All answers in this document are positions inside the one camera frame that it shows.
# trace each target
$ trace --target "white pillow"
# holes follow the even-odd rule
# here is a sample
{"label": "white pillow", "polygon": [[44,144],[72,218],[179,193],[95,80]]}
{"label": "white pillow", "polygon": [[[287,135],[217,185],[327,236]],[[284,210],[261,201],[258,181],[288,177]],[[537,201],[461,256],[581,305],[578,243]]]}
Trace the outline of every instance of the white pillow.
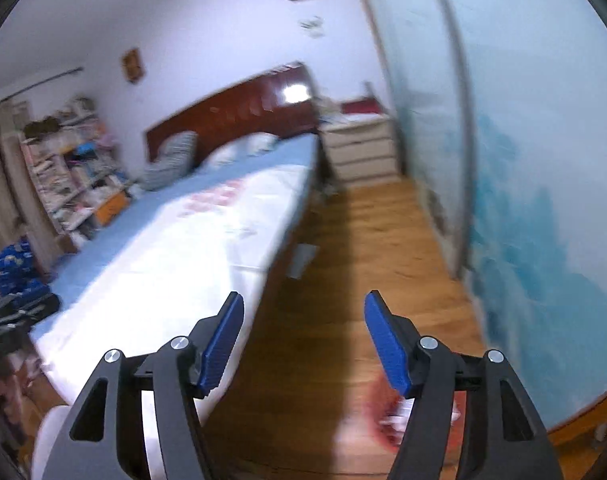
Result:
{"label": "white pillow", "polygon": [[248,155],[260,155],[264,152],[271,152],[275,149],[277,140],[279,140],[279,137],[265,132],[250,134],[246,144],[247,153]]}
{"label": "white pillow", "polygon": [[226,142],[223,146],[219,146],[219,148],[208,155],[208,158],[204,161],[204,169],[206,171],[216,170],[226,164],[232,164],[235,160],[240,158],[243,148],[242,140],[245,142],[245,139],[242,137]]}

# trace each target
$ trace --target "striped pillow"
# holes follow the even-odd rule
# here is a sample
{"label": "striped pillow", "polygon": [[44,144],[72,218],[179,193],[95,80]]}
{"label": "striped pillow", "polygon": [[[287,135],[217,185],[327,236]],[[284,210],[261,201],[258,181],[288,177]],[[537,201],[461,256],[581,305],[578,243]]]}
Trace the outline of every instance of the striped pillow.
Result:
{"label": "striped pillow", "polygon": [[164,140],[159,157],[144,170],[140,179],[141,187],[148,191],[161,189],[188,174],[196,145],[197,134],[194,132],[182,132]]}

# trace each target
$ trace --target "metal screw head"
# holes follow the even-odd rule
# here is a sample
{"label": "metal screw head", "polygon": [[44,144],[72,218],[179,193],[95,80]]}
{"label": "metal screw head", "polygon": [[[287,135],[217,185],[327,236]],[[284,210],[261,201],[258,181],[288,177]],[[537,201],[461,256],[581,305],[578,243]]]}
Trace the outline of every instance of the metal screw head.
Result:
{"label": "metal screw head", "polygon": [[419,344],[421,345],[421,348],[425,348],[426,350],[434,350],[439,345],[439,342],[434,337],[426,335],[419,340]]}
{"label": "metal screw head", "polygon": [[493,363],[501,363],[504,360],[504,356],[499,350],[491,350],[488,352],[488,359]]}
{"label": "metal screw head", "polygon": [[104,360],[106,361],[106,363],[114,363],[120,357],[121,352],[119,350],[108,350],[104,354]]}
{"label": "metal screw head", "polygon": [[182,348],[186,348],[186,346],[188,346],[188,343],[188,338],[183,335],[180,335],[179,337],[176,337],[175,339],[170,341],[170,346],[172,346],[175,350],[181,350]]}

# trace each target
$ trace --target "blue bed sheet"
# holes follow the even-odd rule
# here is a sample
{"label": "blue bed sheet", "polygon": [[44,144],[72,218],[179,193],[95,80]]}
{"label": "blue bed sheet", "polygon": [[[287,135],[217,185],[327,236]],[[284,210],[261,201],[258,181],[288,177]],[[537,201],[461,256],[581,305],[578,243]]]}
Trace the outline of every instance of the blue bed sheet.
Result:
{"label": "blue bed sheet", "polygon": [[[164,189],[147,192],[134,201],[112,222],[99,231],[97,236],[84,246],[84,250],[68,257],[55,269],[57,277],[51,284],[53,292],[61,298],[64,311],[77,301],[85,288],[93,282],[117,254],[154,218],[165,203],[185,194],[216,186],[233,178],[240,178],[256,171],[266,170],[279,164],[299,164],[312,168],[316,161],[317,138],[314,134],[304,134],[293,139],[282,140],[276,148],[258,156],[245,156],[233,164],[216,171],[204,172],[199,168],[186,178],[182,178]],[[294,225],[303,214],[311,175],[299,200],[293,216]],[[50,330],[56,315],[37,324],[31,336],[37,340]]]}

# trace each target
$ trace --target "nightstand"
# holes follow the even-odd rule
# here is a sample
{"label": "nightstand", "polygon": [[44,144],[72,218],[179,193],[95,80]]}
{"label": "nightstand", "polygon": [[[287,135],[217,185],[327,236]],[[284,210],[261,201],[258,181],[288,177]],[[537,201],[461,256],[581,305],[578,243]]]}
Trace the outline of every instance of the nightstand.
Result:
{"label": "nightstand", "polygon": [[399,179],[394,125],[387,115],[324,124],[321,140],[335,176],[346,187]]}

